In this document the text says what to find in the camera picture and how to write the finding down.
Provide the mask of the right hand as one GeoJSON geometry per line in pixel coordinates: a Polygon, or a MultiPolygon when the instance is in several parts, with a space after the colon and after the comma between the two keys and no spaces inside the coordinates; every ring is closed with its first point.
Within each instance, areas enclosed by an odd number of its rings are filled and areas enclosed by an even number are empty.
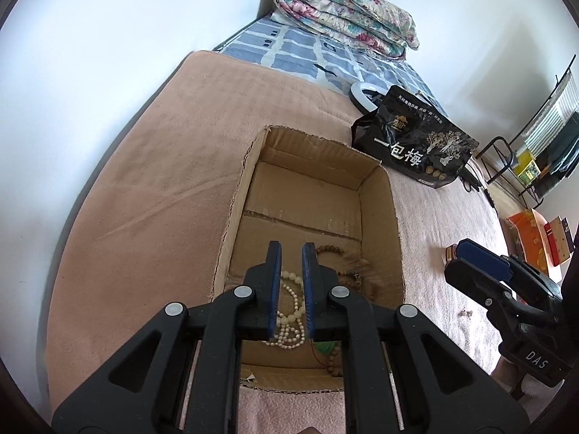
{"type": "Polygon", "coordinates": [[[535,397],[545,388],[539,380],[504,357],[499,358],[491,377],[516,399],[525,395],[535,397]]]}

